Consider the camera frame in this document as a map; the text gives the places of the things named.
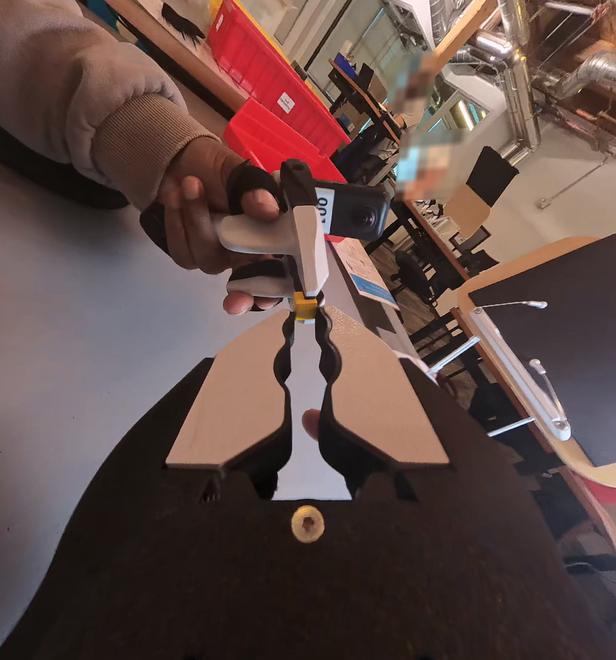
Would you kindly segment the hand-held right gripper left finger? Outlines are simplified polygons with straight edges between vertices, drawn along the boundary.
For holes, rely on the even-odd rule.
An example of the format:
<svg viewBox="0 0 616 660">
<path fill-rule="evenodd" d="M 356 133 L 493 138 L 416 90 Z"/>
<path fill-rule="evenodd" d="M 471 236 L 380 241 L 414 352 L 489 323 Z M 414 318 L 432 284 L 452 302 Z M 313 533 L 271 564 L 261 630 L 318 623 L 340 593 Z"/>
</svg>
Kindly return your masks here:
<svg viewBox="0 0 616 660">
<path fill-rule="evenodd" d="M 291 422 L 293 313 L 281 309 L 214 357 L 165 460 L 168 468 L 234 465 Z"/>
</svg>

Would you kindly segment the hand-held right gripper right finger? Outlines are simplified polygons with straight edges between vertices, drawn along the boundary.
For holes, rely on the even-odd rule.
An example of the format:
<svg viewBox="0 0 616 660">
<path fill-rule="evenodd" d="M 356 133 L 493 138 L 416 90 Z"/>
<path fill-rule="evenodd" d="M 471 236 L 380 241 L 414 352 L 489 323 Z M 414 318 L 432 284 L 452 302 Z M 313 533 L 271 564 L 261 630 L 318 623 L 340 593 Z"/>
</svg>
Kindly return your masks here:
<svg viewBox="0 0 616 660">
<path fill-rule="evenodd" d="M 324 422 L 391 466 L 449 463 L 400 358 L 386 342 L 330 304 L 319 309 L 315 338 L 326 382 Z"/>
</svg>

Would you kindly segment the yellow toy block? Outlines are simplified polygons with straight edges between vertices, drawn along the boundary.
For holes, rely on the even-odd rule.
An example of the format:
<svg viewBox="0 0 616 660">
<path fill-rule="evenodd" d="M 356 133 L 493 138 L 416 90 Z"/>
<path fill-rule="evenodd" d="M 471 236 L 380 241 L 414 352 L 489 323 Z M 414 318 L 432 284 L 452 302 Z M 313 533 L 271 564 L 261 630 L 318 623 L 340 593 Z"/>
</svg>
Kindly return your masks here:
<svg viewBox="0 0 616 660">
<path fill-rule="evenodd" d="M 297 323 L 314 324 L 319 303 L 316 298 L 307 298 L 304 293 L 297 291 L 293 295 L 292 309 Z"/>
</svg>

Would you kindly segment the person's left forearm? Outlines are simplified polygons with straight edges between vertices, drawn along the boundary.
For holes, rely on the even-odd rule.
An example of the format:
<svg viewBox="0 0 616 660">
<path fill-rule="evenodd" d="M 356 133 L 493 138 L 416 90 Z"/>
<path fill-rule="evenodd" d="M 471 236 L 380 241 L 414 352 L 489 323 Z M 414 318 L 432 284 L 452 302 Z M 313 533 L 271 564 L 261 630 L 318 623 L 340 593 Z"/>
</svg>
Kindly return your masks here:
<svg viewBox="0 0 616 660">
<path fill-rule="evenodd" d="M 227 150 L 178 87 L 75 1 L 0 1 L 0 159 L 68 169 L 145 209 L 165 178 L 223 194 Z"/>
</svg>

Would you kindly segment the black object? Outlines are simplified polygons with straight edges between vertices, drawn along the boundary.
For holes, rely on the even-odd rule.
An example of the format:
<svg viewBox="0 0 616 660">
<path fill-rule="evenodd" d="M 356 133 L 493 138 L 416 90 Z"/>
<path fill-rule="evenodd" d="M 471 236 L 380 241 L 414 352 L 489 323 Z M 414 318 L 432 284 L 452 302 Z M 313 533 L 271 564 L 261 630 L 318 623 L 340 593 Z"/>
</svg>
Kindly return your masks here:
<svg viewBox="0 0 616 660">
<path fill-rule="evenodd" d="M 162 4 L 161 16 L 163 21 L 176 30 L 184 40 L 189 40 L 194 45 L 206 38 L 205 34 L 195 23 L 178 13 L 166 1 Z"/>
</svg>

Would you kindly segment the person's left hand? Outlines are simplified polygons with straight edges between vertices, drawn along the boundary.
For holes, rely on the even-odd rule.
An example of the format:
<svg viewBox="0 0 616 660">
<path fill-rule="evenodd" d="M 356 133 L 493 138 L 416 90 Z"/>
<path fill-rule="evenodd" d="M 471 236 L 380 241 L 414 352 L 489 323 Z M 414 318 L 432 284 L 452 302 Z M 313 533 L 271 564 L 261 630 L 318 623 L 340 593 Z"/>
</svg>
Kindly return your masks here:
<svg viewBox="0 0 616 660">
<path fill-rule="evenodd" d="M 157 192 L 164 206 L 165 232 L 171 258 L 186 270 L 207 275 L 270 260 L 226 250 L 212 215 L 228 211 L 226 184 L 243 159 L 208 136 L 189 142 L 171 161 Z"/>
</svg>

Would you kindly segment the low red plastic bin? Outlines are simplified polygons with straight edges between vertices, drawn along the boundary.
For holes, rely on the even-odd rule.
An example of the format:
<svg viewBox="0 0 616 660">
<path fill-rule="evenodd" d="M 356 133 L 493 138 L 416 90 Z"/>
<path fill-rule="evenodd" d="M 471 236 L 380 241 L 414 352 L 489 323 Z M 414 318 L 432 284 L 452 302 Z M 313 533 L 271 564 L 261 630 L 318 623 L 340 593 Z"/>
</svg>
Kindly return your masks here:
<svg viewBox="0 0 616 660">
<path fill-rule="evenodd" d="M 232 151 L 273 173 L 287 159 L 307 163 L 314 178 L 345 183 L 330 158 L 253 98 L 245 101 L 223 132 Z"/>
</svg>

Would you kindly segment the white metal rod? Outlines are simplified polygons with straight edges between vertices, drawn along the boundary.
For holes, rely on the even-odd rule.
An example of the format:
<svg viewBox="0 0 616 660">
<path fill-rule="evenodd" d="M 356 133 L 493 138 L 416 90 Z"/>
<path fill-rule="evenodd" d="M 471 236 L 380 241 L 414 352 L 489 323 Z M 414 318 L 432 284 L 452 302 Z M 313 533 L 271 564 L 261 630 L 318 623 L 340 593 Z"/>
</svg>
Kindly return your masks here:
<svg viewBox="0 0 616 660">
<path fill-rule="evenodd" d="M 473 337 L 468 338 L 465 342 L 460 342 L 452 351 L 449 351 L 444 355 L 444 357 L 429 366 L 426 374 L 429 377 L 438 374 L 446 365 L 450 364 L 455 359 L 458 359 L 462 354 L 475 346 L 479 341 L 480 337 L 474 335 Z"/>
<path fill-rule="evenodd" d="M 487 436 L 490 437 L 490 438 L 493 438 L 495 436 L 502 435 L 503 433 L 514 431 L 514 430 L 516 430 L 516 429 L 518 429 L 522 426 L 532 424 L 535 421 L 536 421 L 535 417 L 521 418 L 520 420 L 518 420 L 516 422 L 512 422 L 508 425 L 504 425 L 502 427 L 499 427 L 499 428 L 496 428 L 492 431 L 487 432 Z"/>
</svg>

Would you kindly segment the large red plastic bin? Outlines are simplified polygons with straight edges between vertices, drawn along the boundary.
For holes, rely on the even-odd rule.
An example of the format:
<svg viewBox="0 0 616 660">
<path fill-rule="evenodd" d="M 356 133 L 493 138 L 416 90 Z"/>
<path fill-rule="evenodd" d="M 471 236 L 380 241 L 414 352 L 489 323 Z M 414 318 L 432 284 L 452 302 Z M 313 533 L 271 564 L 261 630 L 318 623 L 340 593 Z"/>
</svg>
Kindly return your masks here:
<svg viewBox="0 0 616 660">
<path fill-rule="evenodd" d="M 340 124 L 235 1 L 223 1 L 208 33 L 220 69 L 247 95 L 332 156 L 350 143 Z"/>
</svg>

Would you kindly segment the long wooden desk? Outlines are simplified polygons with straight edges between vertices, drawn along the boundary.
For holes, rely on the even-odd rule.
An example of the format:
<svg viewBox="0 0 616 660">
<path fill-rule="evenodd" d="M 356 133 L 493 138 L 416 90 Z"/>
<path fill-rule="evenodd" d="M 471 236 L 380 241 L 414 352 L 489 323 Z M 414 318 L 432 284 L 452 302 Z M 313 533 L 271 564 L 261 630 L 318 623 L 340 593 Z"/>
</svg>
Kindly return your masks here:
<svg viewBox="0 0 616 660">
<path fill-rule="evenodd" d="M 430 256 L 435 257 L 438 263 L 448 263 L 452 271 L 457 273 L 463 282 L 472 279 L 467 269 L 459 262 L 448 244 L 431 227 L 428 221 L 423 217 L 415 204 L 412 202 L 399 202 L 399 207 L 406 215 L 403 218 L 403 226 L 407 234 L 411 237 L 414 245 L 424 245 L 429 250 Z"/>
</svg>

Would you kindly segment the beige chair with black cover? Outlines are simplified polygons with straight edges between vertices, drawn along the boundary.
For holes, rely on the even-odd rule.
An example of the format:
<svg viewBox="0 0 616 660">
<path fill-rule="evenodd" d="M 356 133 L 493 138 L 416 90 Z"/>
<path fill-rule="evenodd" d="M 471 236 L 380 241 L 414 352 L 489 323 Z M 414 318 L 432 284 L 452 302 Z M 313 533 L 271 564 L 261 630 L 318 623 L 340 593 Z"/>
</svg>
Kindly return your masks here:
<svg viewBox="0 0 616 660">
<path fill-rule="evenodd" d="M 444 215 L 464 240 L 472 237 L 489 217 L 492 207 L 518 175 L 518 169 L 485 145 L 466 182 L 444 206 Z"/>
</svg>

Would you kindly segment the black board with wooden rim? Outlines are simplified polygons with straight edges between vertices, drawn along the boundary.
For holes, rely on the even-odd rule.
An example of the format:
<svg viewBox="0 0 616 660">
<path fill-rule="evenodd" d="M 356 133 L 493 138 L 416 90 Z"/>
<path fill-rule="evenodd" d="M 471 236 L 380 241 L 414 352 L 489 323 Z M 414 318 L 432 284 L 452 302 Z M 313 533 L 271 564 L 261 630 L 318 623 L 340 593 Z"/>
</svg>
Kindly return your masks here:
<svg viewBox="0 0 616 660">
<path fill-rule="evenodd" d="M 539 359 L 571 425 L 571 439 L 543 441 L 573 472 L 616 488 L 616 233 L 570 237 L 496 265 L 463 284 L 457 308 L 480 354 L 522 415 L 534 417 L 500 359 L 470 319 L 475 306 L 538 300 L 487 313 L 525 366 Z"/>
</svg>

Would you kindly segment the wooden desk black frame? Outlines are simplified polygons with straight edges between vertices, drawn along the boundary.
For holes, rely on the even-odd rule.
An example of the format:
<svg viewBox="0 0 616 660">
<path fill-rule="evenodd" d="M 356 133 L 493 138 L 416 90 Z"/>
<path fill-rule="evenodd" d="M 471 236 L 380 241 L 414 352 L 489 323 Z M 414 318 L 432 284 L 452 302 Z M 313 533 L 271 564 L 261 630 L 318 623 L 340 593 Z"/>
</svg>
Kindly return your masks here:
<svg viewBox="0 0 616 660">
<path fill-rule="evenodd" d="M 399 144 L 402 129 L 385 106 L 362 89 L 356 80 L 349 77 L 347 72 L 332 58 L 329 58 L 328 62 L 331 66 L 329 79 L 337 86 L 340 95 L 343 96 L 343 103 L 351 103 L 361 114 L 365 114 L 375 126 L 382 126 L 389 139 Z"/>
</svg>

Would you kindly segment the white metal bracket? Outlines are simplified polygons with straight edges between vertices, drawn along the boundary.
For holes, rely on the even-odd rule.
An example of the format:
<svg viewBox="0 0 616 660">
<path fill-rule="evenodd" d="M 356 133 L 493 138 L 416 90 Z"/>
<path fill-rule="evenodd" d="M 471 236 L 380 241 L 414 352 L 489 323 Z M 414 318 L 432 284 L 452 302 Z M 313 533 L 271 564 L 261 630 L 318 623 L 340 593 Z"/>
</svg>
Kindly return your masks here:
<svg viewBox="0 0 616 660">
<path fill-rule="evenodd" d="M 539 359 L 531 359 L 525 366 L 487 313 L 488 309 L 509 306 L 545 309 L 548 303 L 524 300 L 475 306 L 470 312 L 470 319 L 500 359 L 509 378 L 518 385 L 518 391 L 523 396 L 523 401 L 527 403 L 527 410 L 533 411 L 535 422 L 542 433 L 557 441 L 569 441 L 571 425 L 542 362 Z"/>
</svg>

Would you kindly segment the silver ventilation duct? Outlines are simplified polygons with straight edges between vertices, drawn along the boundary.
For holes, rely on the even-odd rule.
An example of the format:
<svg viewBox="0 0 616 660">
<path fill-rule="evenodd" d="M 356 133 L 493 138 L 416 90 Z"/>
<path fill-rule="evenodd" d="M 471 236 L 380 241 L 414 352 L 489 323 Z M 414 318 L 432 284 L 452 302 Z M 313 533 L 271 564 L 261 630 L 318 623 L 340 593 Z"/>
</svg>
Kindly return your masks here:
<svg viewBox="0 0 616 660">
<path fill-rule="evenodd" d="M 598 52 L 587 57 L 574 71 L 541 69 L 530 86 L 555 100 L 566 100 L 584 88 L 596 85 L 616 95 L 616 52 Z"/>
<path fill-rule="evenodd" d="M 505 58 L 509 82 L 505 84 L 505 96 L 515 135 L 514 143 L 503 148 L 502 157 L 516 165 L 534 153 L 542 142 L 527 58 L 531 25 L 526 1 L 499 1 L 498 6 L 509 43 Z"/>
</svg>

